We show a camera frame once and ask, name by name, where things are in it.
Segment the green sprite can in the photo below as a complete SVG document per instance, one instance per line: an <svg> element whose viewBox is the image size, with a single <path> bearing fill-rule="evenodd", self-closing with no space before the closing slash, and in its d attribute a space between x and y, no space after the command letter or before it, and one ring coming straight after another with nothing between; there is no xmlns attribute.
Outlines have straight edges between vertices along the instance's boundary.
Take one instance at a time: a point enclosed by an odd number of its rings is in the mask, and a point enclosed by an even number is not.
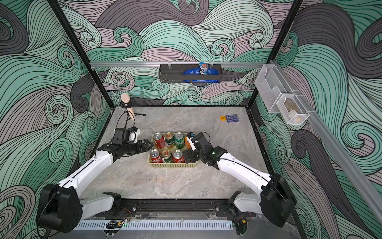
<svg viewBox="0 0 382 239"><path fill-rule="evenodd" d="M174 143L177 149L182 149L185 147L185 136L181 132L177 132L174 135Z"/></svg>

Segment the green gold-top tea can back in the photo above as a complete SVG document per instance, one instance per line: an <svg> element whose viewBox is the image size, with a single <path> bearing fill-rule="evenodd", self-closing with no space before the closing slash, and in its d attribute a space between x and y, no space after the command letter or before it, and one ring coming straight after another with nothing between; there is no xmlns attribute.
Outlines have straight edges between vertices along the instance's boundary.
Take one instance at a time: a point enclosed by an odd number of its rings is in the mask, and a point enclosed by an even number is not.
<svg viewBox="0 0 382 239"><path fill-rule="evenodd" d="M174 135L171 132L167 132L164 136L166 147L171 149L175 146Z"/></svg>

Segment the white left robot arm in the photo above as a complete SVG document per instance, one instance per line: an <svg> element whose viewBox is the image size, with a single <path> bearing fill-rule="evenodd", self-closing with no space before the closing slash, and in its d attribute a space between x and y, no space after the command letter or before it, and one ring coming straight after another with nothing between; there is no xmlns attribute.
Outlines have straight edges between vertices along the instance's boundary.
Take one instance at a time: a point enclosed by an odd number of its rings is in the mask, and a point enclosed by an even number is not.
<svg viewBox="0 0 382 239"><path fill-rule="evenodd" d="M99 147L96 154L74 173L42 189L36 216L37 227L68 233L89 217L108 211L121 212L119 194L106 192L89 199L83 199L81 195L101 172L118 159L148 152L153 146L145 139L133 143L110 142Z"/></svg>

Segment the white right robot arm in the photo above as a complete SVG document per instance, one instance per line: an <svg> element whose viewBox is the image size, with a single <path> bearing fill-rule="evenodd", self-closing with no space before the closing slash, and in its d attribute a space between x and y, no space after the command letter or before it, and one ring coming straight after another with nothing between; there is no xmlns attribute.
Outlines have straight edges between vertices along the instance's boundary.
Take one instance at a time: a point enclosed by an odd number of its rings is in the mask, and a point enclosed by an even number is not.
<svg viewBox="0 0 382 239"><path fill-rule="evenodd" d="M186 163L202 161L225 172L249 187L254 194L239 193L233 200L242 213L261 213L273 225L282 228L296 204L287 181L279 174L261 172L235 158L221 147L188 149L183 153Z"/></svg>

